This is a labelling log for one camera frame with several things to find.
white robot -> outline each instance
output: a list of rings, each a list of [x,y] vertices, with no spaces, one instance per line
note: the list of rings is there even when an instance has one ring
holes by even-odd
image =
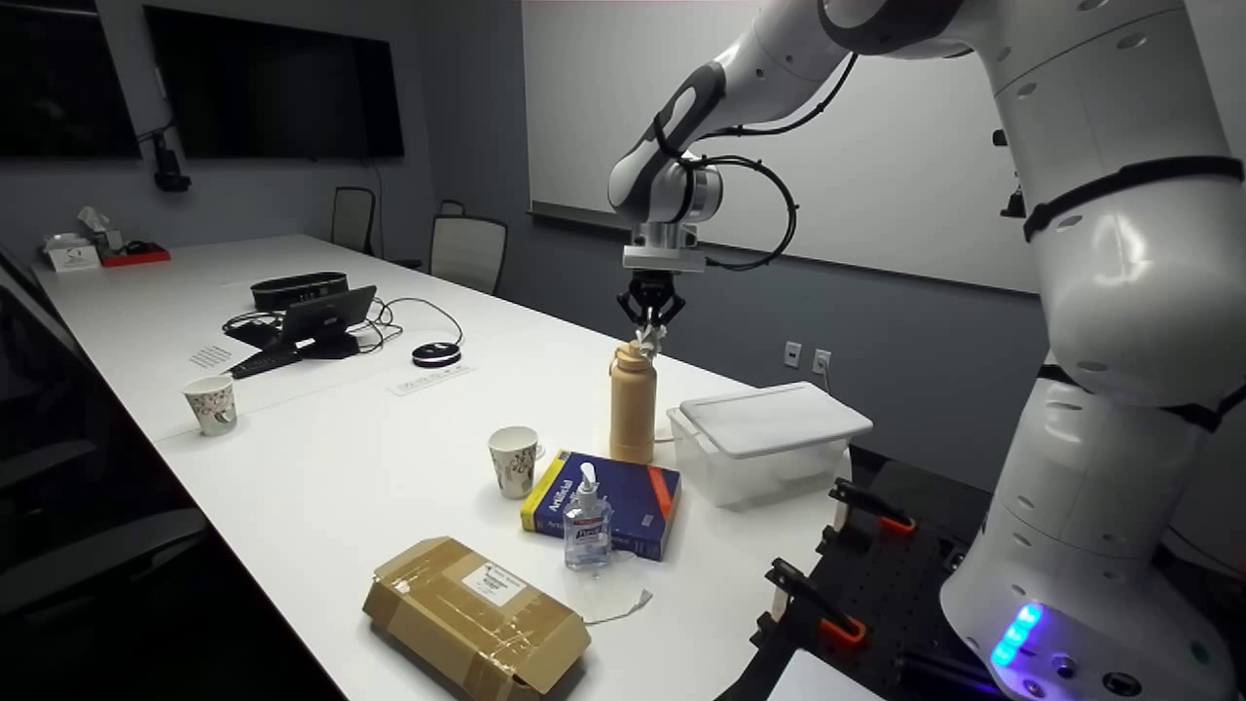
[[[940,614],[1007,698],[1227,701],[1227,643],[1151,568],[1246,381],[1242,163],[1183,0],[773,0],[609,172],[638,224],[622,307],[657,334],[674,277],[704,267],[691,224],[722,183],[687,145],[789,115],[848,53],[969,49],[1020,168],[1049,353]]]

plastic bin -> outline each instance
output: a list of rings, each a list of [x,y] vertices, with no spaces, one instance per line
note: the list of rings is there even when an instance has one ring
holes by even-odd
[[[853,473],[848,437],[868,427],[808,381],[670,408],[678,472],[721,507],[778,501]]]

paper cup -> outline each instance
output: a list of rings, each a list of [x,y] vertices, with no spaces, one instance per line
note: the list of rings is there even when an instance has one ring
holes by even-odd
[[[537,472],[537,433],[526,424],[506,424],[490,437],[490,459],[493,459],[493,473],[498,473],[498,489],[506,497],[526,497],[532,486],[532,472]]]
[[[228,372],[185,386],[185,403],[203,437],[221,437],[237,424]]]

plastic bottle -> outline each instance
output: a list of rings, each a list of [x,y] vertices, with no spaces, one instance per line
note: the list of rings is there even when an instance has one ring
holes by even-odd
[[[609,359],[609,459],[654,464],[657,371],[644,341],[622,341]]]
[[[580,468],[580,486],[559,515],[565,566],[594,572],[609,560],[609,501],[599,495],[594,468]]]

conference table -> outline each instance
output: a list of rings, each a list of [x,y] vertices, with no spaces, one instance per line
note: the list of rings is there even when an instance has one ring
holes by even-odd
[[[376,283],[376,299],[439,302],[463,322],[463,363],[415,371],[412,345],[451,338],[451,325],[424,302],[394,302],[406,334],[246,377],[233,386],[237,427],[199,437],[182,390],[254,353],[221,322],[254,307],[250,283],[301,272],[347,272],[349,288]],[[38,283],[254,585],[359,701],[451,698],[362,614],[372,568],[424,536],[460,536],[593,624],[573,698],[704,701],[756,653],[748,638],[773,599],[770,560],[808,568],[820,527],[835,518],[825,489],[721,511],[686,480],[664,560],[613,553],[594,577],[569,572],[556,536],[522,533],[519,501],[493,486],[486,437],[529,424],[546,459],[604,453],[620,338],[301,232],[182,244],[167,264],[38,267]],[[657,359],[660,415],[739,390]],[[657,442],[657,464],[678,468],[670,442]],[[873,698],[830,669],[786,678],[786,689]]]

